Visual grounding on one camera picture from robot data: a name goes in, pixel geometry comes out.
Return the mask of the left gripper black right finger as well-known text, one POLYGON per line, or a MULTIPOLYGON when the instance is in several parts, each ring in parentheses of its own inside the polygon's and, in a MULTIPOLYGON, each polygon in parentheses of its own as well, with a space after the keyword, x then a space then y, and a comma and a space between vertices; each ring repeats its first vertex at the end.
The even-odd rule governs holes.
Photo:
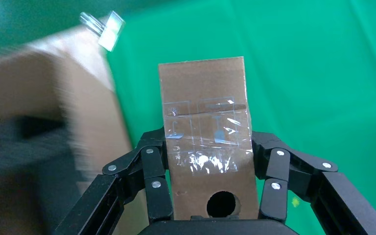
POLYGON ((285 223, 291 191, 308 202, 328 235, 376 235, 376 210, 335 163, 252 133, 255 175, 264 181, 259 218, 285 223))

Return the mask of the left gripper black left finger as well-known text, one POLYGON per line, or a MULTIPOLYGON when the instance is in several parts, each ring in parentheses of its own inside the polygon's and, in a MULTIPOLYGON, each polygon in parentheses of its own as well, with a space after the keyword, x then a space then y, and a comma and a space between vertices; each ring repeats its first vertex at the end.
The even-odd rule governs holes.
POLYGON ((143 133, 129 153, 106 164, 55 230, 57 235, 111 235, 124 206, 142 189, 148 221, 173 218, 165 171, 164 128, 143 133))

